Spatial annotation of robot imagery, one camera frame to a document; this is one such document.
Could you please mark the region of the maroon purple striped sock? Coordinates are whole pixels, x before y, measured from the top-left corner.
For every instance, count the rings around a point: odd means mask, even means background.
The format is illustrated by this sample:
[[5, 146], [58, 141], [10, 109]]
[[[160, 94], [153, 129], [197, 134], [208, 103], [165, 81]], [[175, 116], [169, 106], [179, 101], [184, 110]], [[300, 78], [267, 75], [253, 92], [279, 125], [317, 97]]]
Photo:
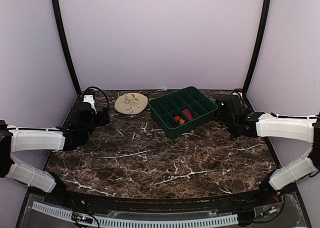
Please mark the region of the maroon purple striped sock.
[[188, 110], [188, 109], [184, 109], [182, 111], [182, 113], [184, 114], [185, 117], [187, 117], [190, 121], [192, 121], [194, 119], [192, 113]]

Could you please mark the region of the black orange argyle sock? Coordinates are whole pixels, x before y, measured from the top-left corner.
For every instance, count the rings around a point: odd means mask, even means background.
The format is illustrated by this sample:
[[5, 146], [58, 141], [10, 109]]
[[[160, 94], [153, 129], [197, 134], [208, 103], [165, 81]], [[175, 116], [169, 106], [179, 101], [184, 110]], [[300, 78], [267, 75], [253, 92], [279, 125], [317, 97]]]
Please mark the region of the black orange argyle sock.
[[174, 119], [175, 119], [175, 121], [176, 121], [177, 123], [179, 123], [180, 125], [183, 125], [183, 124], [186, 123], [186, 120], [185, 120], [183, 117], [181, 117], [181, 116], [174, 116]]

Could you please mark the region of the green compartment tray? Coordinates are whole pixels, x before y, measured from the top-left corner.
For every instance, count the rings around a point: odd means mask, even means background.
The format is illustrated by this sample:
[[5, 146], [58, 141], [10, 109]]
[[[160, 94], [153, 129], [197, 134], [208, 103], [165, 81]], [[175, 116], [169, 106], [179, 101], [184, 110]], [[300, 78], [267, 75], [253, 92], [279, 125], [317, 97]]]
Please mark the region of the green compartment tray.
[[152, 99], [148, 106], [151, 116], [169, 138], [213, 120], [218, 110], [216, 103], [194, 86]]

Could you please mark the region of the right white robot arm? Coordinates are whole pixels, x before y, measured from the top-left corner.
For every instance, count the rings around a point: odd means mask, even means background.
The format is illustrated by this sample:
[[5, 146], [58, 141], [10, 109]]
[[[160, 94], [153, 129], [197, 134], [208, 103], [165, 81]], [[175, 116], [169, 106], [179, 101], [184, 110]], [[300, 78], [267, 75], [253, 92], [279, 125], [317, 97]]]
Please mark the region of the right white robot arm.
[[266, 205], [275, 191], [320, 171], [320, 116], [286, 116], [254, 112], [245, 107], [239, 93], [216, 100], [217, 117], [234, 137], [276, 137], [300, 140], [311, 147], [299, 158], [279, 168], [261, 182], [255, 201]]

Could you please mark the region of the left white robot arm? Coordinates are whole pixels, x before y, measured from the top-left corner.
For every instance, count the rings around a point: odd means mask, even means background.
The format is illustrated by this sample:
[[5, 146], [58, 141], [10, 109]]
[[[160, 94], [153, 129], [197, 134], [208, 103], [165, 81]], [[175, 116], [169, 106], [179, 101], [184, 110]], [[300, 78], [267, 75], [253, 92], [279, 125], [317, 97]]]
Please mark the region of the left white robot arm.
[[70, 194], [63, 181], [18, 159], [15, 152], [33, 150], [73, 151], [87, 143], [94, 129], [110, 121], [110, 108], [96, 111], [93, 102], [79, 102], [71, 108], [68, 126], [54, 128], [21, 128], [0, 122], [0, 176], [43, 192], [60, 206], [67, 206]]

